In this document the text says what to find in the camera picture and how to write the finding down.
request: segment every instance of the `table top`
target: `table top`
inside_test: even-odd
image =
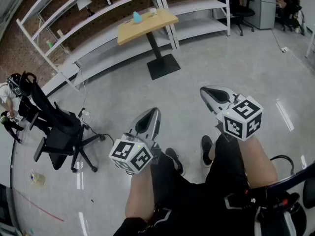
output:
[[[178,22],[178,18],[164,8],[157,9],[157,15],[151,12],[141,15],[142,22],[136,24],[133,19],[118,27],[118,45],[123,45],[148,32]]]

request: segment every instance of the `wooden table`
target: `wooden table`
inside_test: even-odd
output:
[[[157,9],[157,15],[155,16],[152,16],[151,12],[147,12],[141,15],[141,17],[142,22],[139,24],[135,23],[132,19],[119,26],[118,45],[123,45],[146,34],[156,56],[155,60],[147,63],[152,80],[181,69],[172,54],[162,57],[152,33],[154,30],[177,23],[178,18],[163,8]]]

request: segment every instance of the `blue object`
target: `blue object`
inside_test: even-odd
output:
[[[138,12],[135,12],[135,11],[133,13],[133,19],[136,24],[139,24],[142,22],[142,17],[139,15]]]

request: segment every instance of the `white wall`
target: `white wall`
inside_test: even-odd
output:
[[[315,0],[301,0],[302,11],[305,15],[306,26],[315,30]]]
[[[0,106],[0,113],[5,109]],[[10,168],[13,138],[6,131],[4,126],[0,124],[0,183],[10,187]]]

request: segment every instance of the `black sneaker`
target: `black sneaker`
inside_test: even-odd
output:
[[[212,141],[209,136],[203,136],[201,139],[202,162],[205,167],[210,167],[212,160],[209,158],[209,151],[212,147]]]
[[[177,166],[178,166],[178,173],[183,176],[185,175],[185,171],[184,171],[184,167],[182,165],[182,163],[179,161],[178,159],[178,155],[176,154],[176,152],[172,149],[172,148],[168,148],[165,152],[165,155],[168,155],[169,157],[173,158],[174,161],[177,163]]]

